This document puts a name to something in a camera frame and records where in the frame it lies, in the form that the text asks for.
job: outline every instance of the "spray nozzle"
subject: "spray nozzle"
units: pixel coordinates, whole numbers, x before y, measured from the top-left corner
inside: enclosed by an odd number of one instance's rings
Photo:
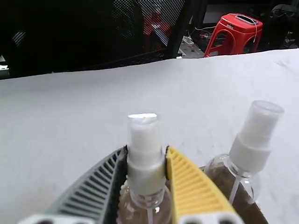
[[[243,172],[256,173],[266,165],[269,143],[282,107],[262,100],[253,101],[241,131],[230,149],[231,161]]]
[[[128,185],[139,195],[150,195],[165,185],[165,157],[155,113],[129,115]]]
[[[240,140],[255,149],[267,147],[283,113],[283,108],[276,104],[262,100],[253,101],[243,128],[238,134]]]

